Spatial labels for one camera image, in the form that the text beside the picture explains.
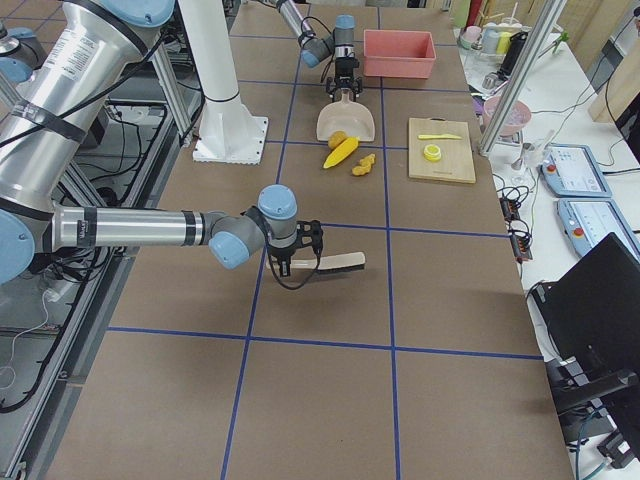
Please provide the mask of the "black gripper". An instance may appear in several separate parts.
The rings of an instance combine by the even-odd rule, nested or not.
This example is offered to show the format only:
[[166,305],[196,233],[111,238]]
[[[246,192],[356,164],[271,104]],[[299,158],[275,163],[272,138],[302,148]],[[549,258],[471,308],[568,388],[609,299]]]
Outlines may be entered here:
[[295,246],[280,248],[269,245],[267,247],[267,255],[270,268],[280,277],[290,277],[291,262],[296,250]]
[[330,99],[334,99],[341,91],[348,91],[358,98],[362,93],[362,78],[355,76],[360,66],[356,57],[338,57],[334,61],[334,76],[325,81],[325,91]]

